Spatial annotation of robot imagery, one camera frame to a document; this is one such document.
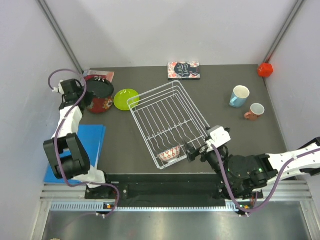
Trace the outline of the light blue mug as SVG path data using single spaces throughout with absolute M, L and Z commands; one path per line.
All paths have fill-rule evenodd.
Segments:
M 229 105 L 233 108 L 240 108 L 245 104 L 249 96 L 250 90 L 247 87 L 243 85 L 237 85 L 233 89 Z

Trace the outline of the dark red plate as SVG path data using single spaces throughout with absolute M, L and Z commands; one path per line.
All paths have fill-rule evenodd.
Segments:
M 95 97 L 92 99 L 91 104 L 87 107 L 87 110 L 93 114 L 102 114 L 107 112 L 113 105 L 113 97 L 108 96 L 106 98 Z

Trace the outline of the lime green plate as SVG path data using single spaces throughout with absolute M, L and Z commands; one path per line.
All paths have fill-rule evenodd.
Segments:
M 118 110 L 129 111 L 139 104 L 140 96 L 134 89 L 120 90 L 113 98 L 113 103 Z

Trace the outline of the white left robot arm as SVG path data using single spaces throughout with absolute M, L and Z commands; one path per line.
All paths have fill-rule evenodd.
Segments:
M 92 166 L 90 157 L 79 136 L 79 125 L 84 110 L 91 101 L 87 86 L 77 79 L 61 80 L 54 89 L 61 97 L 59 121 L 51 139 L 43 142 L 43 149 L 53 175 L 72 186 L 71 180 L 79 181 L 102 198 L 109 198 L 114 191 L 103 171 Z

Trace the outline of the salmon pink mug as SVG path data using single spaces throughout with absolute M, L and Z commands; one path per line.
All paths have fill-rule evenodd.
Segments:
M 250 121 L 256 121 L 265 113 L 265 107 L 260 103 L 253 103 L 250 110 L 244 114 L 244 118 Z

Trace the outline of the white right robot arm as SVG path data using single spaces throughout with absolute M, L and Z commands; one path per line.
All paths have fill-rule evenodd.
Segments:
M 195 148 L 183 143 L 188 162 L 200 157 L 215 172 L 213 197 L 230 199 L 230 187 L 236 199 L 248 199 L 253 191 L 260 191 L 276 180 L 285 180 L 300 175 L 316 176 L 320 173 L 320 139 L 315 138 L 298 150 L 280 154 L 233 155 L 224 144 L 217 151 L 210 142 Z

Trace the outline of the red patterned white bowl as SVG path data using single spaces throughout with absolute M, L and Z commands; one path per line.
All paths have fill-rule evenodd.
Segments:
M 181 153 L 181 146 L 175 146 L 170 149 L 165 150 L 164 152 L 157 155 L 157 157 L 165 163 L 169 163 L 170 161 L 174 161 L 179 158 Z

